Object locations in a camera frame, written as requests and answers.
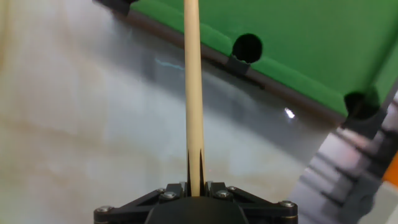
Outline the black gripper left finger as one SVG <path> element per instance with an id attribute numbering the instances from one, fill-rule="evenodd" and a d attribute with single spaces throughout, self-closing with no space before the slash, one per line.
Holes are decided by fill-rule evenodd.
<path id="1" fill-rule="evenodd" d="M 168 184 L 141 196 L 121 207 L 109 205 L 98 207 L 93 212 L 95 224 L 144 224 L 150 211 L 156 206 L 187 196 L 187 183 Z"/>

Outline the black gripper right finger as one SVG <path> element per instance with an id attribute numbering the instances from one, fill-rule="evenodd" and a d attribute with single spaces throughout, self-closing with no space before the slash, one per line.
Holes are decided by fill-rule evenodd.
<path id="1" fill-rule="evenodd" d="M 224 182 L 206 182 L 205 195 L 234 203 L 249 223 L 298 224 L 298 206 L 289 200 L 272 203 Z"/>

